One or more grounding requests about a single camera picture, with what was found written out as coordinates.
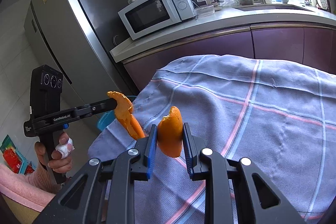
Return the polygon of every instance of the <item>microwave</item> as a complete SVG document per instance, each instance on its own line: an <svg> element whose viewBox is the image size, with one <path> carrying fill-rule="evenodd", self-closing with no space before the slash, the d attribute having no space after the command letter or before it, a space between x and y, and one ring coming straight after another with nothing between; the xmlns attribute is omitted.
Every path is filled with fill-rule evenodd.
<svg viewBox="0 0 336 224"><path fill-rule="evenodd" d="M133 40L195 16L191 0L136 0L118 12Z"/></svg>

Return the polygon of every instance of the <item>refrigerator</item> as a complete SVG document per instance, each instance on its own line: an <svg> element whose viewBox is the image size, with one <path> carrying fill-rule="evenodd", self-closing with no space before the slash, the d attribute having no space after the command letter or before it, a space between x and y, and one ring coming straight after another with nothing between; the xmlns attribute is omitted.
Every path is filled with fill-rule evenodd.
<svg viewBox="0 0 336 224"><path fill-rule="evenodd" d="M118 11L127 0L31 0L24 28L40 64L64 75L61 96L76 107L107 99L116 90L138 88L110 50L129 37ZM96 129L97 116L83 121Z"/></svg>

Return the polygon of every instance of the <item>orange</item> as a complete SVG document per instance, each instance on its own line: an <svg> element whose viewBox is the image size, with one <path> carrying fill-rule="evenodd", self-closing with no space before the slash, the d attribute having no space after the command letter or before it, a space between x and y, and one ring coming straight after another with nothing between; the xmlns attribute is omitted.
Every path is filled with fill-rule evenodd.
<svg viewBox="0 0 336 224"><path fill-rule="evenodd" d="M177 158L182 151L183 122L179 109L172 106L157 125L157 145L165 155Z"/></svg>
<svg viewBox="0 0 336 224"><path fill-rule="evenodd" d="M114 110L115 117L127 130L129 135L135 140L144 138L145 134L143 133L141 126L132 114L132 102L124 94L117 91L109 91L107 92L107 96L117 101L118 105Z"/></svg>

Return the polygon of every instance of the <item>white tissue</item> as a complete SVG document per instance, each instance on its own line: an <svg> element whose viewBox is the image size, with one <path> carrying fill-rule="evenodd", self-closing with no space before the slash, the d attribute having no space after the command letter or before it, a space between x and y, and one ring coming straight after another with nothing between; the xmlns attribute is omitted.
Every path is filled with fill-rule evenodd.
<svg viewBox="0 0 336 224"><path fill-rule="evenodd" d="M71 144L72 149L68 149L68 144ZM58 144L55 149L62 154L62 159L66 158L69 156L70 152L74 150L74 146L72 145L72 139L69 138L68 142L66 144Z"/></svg>

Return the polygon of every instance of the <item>teal plastic bin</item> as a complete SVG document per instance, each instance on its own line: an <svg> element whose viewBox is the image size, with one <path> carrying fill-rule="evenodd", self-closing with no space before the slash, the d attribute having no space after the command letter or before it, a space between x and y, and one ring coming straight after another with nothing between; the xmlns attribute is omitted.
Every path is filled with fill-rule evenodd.
<svg viewBox="0 0 336 224"><path fill-rule="evenodd" d="M133 102L136 99L136 96L127 96L127 98ZM114 110L105 112L99 119L99 121L97 122L97 128L100 131L103 131L105 129L105 127L107 127L110 123L113 122L113 120L115 119L115 115L114 115Z"/></svg>

